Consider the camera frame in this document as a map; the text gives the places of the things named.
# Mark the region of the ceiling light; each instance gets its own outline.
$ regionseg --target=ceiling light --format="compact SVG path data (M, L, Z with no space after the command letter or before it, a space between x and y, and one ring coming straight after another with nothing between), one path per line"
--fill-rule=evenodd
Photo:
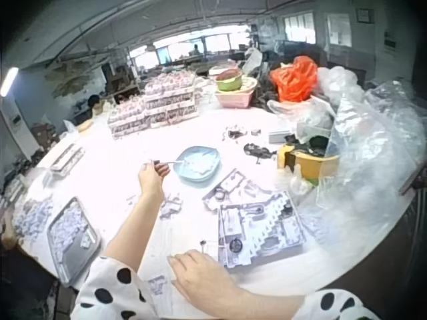
M6 97L7 93L9 92L10 88L12 87L13 80L15 80L16 75L18 74L18 68L12 67L7 72L6 78L1 85L0 89L0 95L2 97Z

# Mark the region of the stacked boxes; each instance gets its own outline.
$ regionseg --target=stacked boxes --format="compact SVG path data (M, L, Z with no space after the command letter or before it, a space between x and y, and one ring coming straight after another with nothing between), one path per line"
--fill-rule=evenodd
M108 123L113 137L198 116L194 79L193 73L180 71L151 80L145 86L145 96L134 97L111 113Z

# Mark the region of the metal tray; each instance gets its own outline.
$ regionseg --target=metal tray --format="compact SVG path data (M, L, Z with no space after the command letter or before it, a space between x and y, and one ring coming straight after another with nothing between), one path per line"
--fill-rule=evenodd
M72 143L52 164L50 168L52 173L60 177L67 176L70 170L77 164L77 162L79 162L84 154L85 149L83 147Z
M63 216L66 208L70 206L72 202L76 201L83 213L82 217L86 220L87 227L84 232L79 232L74 239L74 242L71 246L64 252L63 254L63 262L58 262L56 258L56 254L54 252L53 246L53 238L51 235L52 227L58 222L58 220ZM89 232L89 238L91 239L91 243L89 248L84 249L80 247L81 239L86 232ZM55 264L56 271L59 276L59 280L61 280L64 287L70 286L70 284L77 278L77 276L83 271L86 264L93 258L93 256L97 253L97 250L101 245L101 237L100 235L93 229L89 221L87 220L85 209L81 204L81 201L77 197L71 198L70 201L62 208L61 212L59 212L58 216L52 221L52 223L47 228L47 239L49 242L49 248L51 250L51 255L53 262Z

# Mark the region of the green bowl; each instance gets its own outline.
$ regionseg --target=green bowl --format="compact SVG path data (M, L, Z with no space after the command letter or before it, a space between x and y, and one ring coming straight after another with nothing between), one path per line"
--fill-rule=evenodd
M242 87L242 72L229 69L216 77L216 85L220 91L235 91Z

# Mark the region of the light blue dish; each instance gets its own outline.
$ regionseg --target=light blue dish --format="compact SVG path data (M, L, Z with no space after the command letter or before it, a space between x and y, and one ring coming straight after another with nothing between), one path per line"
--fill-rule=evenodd
M220 153L214 148L194 146L181 153L177 161L183 162L175 163L173 165L173 170L175 170L181 178L192 182L203 182L215 174L220 164ZM202 167L206 166L209 169L203 173L194 171L191 169L191 167L193 167L191 166L193 161L197 161Z

